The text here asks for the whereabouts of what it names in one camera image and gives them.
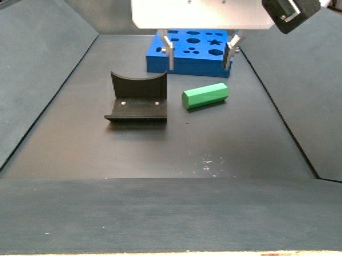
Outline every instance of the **shape sorter hole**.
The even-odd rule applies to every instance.
[[[196,36],[196,35],[200,35],[201,33],[198,31],[188,31],[188,34]]]
[[[201,40],[197,39],[197,38],[189,38],[188,42],[192,43],[192,44],[198,44],[201,42]]]
[[[224,55],[224,51],[218,50],[218,49],[212,49],[209,50],[209,53],[212,55],[216,55],[216,56],[220,56],[220,55]]]
[[[209,42],[210,42],[210,45],[221,45],[222,44],[222,42],[218,41],[217,39],[210,40]]]

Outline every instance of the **gray surface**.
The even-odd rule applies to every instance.
[[[0,195],[2,254],[342,250],[332,182],[2,180]]]
[[[321,178],[342,181],[341,26],[323,9],[289,35],[250,32],[242,48]]]
[[[132,0],[66,0],[101,34],[154,35],[133,22]]]
[[[2,167],[98,33],[59,0],[3,9],[0,32]]]
[[[230,79],[170,75],[165,127],[111,126],[110,72],[148,77],[152,36],[101,36],[2,178],[297,178],[313,175],[244,55]],[[225,104],[189,113],[186,89],[228,83]]]

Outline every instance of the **green rectangular block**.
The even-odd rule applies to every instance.
[[[184,106],[192,109],[209,105],[226,100],[229,94],[229,87],[224,83],[188,90],[182,94]]]

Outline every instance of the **bin floor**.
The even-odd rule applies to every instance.
[[[146,72],[153,36],[101,36],[0,174],[3,179],[313,179],[244,55],[232,77],[169,75],[169,121],[113,125],[111,71]],[[226,83],[230,97],[189,112],[185,90]]]

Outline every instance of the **black curved holder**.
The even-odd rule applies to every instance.
[[[105,118],[115,121],[168,121],[168,73],[148,79],[130,79],[114,72],[115,104],[113,114]]]

